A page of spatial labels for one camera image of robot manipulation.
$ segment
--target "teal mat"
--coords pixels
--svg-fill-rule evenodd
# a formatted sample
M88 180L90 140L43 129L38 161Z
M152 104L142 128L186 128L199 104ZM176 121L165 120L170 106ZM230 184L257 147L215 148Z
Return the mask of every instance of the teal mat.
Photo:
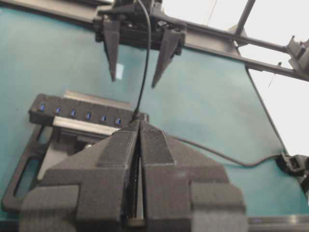
M122 80L111 82L103 45L79 26L0 8L0 198L34 125L27 111L38 93L62 96L66 89L136 105L145 51L120 46ZM242 62L192 50L175 56L155 89L150 68L141 110L164 131L210 146L236 159L255 161L283 147ZM309 214L298 182L273 160L253 169L225 164L244 194L249 216ZM14 219L0 211L0 220Z

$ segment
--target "black plastic clip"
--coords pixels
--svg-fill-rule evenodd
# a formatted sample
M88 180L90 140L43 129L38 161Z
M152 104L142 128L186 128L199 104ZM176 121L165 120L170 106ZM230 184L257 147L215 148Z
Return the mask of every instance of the black plastic clip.
M281 153L276 162L283 172L293 176L303 176L305 171L309 170L309 157L307 156L288 156Z

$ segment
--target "black device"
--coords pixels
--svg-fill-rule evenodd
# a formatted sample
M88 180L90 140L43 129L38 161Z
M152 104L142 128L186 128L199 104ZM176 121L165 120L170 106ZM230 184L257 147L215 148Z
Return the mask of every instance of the black device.
M20 232L248 229L223 165L139 120L48 169L18 211Z
M151 48L159 50L152 87L160 80L174 55L180 55L186 24L162 12L162 0L142 0L151 22ZM116 80L119 43L147 48L147 24L140 5L134 0L116 0L112 6L99 6L93 20L96 41L104 41L112 80Z

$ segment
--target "textured black plastic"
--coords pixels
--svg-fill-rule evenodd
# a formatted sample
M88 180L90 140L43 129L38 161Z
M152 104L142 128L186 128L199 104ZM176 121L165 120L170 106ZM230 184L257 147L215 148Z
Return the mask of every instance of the textured black plastic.
M139 159L145 232L247 231L242 194L223 165L138 120L48 169L25 199L20 230L130 231L126 220L134 216ZM68 190L73 198L78 191L78 200L62 207L66 197L59 193L56 202L51 195L66 186L78 187ZM30 209L35 217L27 215Z
M247 231L242 194L229 184L223 165L146 122L140 123L140 142L143 206L148 232L208 231L208 227L220 224L221 213L232 217L239 211L241 226L232 226L227 231ZM192 223L197 211L215 211L216 214L200 228ZM194 223L203 224L203 217L194 219Z
M132 121L133 117L133 112L129 110L45 94L39 94L36 97L29 110L29 114L30 122L45 126L52 126L55 116L61 116L84 122L123 128ZM119 124L116 123L118 118L121 120ZM144 113L140 113L139 119L149 121L148 115Z
M34 128L31 138L2 198L1 206L6 212L18 213L20 211L23 198L16 197L15 192L17 191L23 172L31 160L42 161L45 156L48 144L42 145L38 142L42 130L43 126L36 126Z

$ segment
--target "black metal frame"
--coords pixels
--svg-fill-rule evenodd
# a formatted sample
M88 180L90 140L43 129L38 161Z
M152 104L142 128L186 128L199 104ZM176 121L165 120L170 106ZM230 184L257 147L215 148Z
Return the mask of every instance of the black metal frame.
M18 3L19 1L20 0L0 0L0 5L2 4L4 6L8 6L12 8L27 10L27 11L31 11L34 13L51 16L51 17L54 17L60 20L65 20L65 21L69 21L70 23L81 25L89 29L93 29L92 23L91 23L92 19L80 20L80 19L71 17L68 14L67 15L57 14L55 12L48 11L48 7L46 7L46 9L36 9L36 8L28 7L23 4L19 4ZM80 4L81 2L83 2L85 6L93 7L94 13L96 10L96 6L100 5L101 2L103 2L103 4L109 4L107 1L104 1L104 0L77 0L77 1L59 0L59 2L60 1L66 2L66 3L69 1L72 5ZM254 69L258 71L267 71L267 72L277 73L277 74L289 76L289 77L300 79L300 80L309 81L309 74L304 74L302 72L300 73L293 69L283 68L283 67L280 67L279 65L278 66L271 65L271 64L256 61L253 59L244 58L239 54L237 47L234 50L229 50L226 48L222 49L222 48L216 47L216 43L213 43L213 44L210 43L208 46L205 46L199 43L200 40L205 40L205 39L207 40L209 38L211 39L215 38L215 39L220 40L220 42L226 44L227 47L230 47L231 45L235 47L234 42L237 42L238 45L252 44L252 45L260 46L263 48L290 54L287 46L277 45L274 43L261 41L261 40L250 38L247 36L242 36L244 25L246 23L246 20L250 14L250 11L254 3L255 3L255 0L248 0L245 10L243 11L242 16L240 17L240 20L238 24L236 25L236 29L234 33L230 31L219 30L216 28L208 27L208 26L202 26L199 24L191 23L191 22L185 22L188 25L188 35L190 36L191 34L195 34L195 38L198 38L197 41L191 40L189 43L186 42L185 47L211 53L211 54L215 54L215 55L222 56L222 57L240 60L245 63L247 71L248 69ZM248 75L253 83L253 86L257 94L259 95L259 92L257 91L256 86L249 72L248 72ZM282 145L284 146L284 143L282 142L277 132L277 129L274 126L273 121L271 120L271 117L269 116L269 113L260 95L259 95L259 98L260 98L262 105L265 108L268 118L270 119L274 127L275 132L277 133ZM285 216L285 217L260 217L260 218L259 217L249 217L248 222L250 225L250 228L249 228L250 232L304 231L305 228L309 228L309 216L292 215L292 216ZM15 230L16 230L16 227L13 226L13 224L12 224L12 227L11 226L8 227L8 231L15 231Z
M22 4L22 2L24 2L24 0L0 0L0 4L2 3L5 6L14 7L14 8L16 7L22 8L24 10L31 10L33 12L37 12L40 14L47 14L48 16L56 17L62 20L68 20L71 23L82 25L90 29L93 29L91 18L88 20L76 19L69 14L65 15L65 14L58 14L57 12L51 12L48 10L48 5L46 5L46 8L44 9L43 8L36 9L35 7L25 6L24 4ZM102 5L102 4L109 4L107 1L104 1L104 0L103 1L102 0L78 0L78 1L58 0L58 2L59 4L61 4L61 2L66 3L66 4L70 2L70 4L72 5L81 4L82 2L87 7L89 6L93 7L94 14L96 11L96 6ZM231 44L233 44L233 41L235 41L239 45L252 44L252 45L259 46L259 47L271 49L274 51L279 51L282 53L290 54L287 46L277 45L274 43L269 43L269 42L265 42L259 39L254 39L254 38L250 38L250 37L242 35L243 34L242 32L244 31L243 27L247 21L247 18L250 14L250 11L254 3L255 3L255 0L248 0L248 3L240 17L240 20L238 24L236 25L235 33L183 21L184 23L188 25L187 36L190 36L190 34L195 34L195 36L198 37L198 40L191 40L189 43L186 41L185 47L191 48L194 50L204 51L204 52L215 54L215 55L222 56L222 57L240 60L244 62L246 67L249 69L254 69L258 71L267 71L267 72L285 75L285 76L300 79L300 80L309 81L309 73L299 72L293 69L287 69L287 68L281 67L279 65L272 65L272 64L260 62L254 59L244 58L239 54L235 54L234 52L235 50L230 51L230 50L219 48L216 42L211 42L209 40L207 40L208 45L200 44L199 42L200 40L205 40L211 37L211 38L220 39L223 43L225 43L228 46L231 46Z

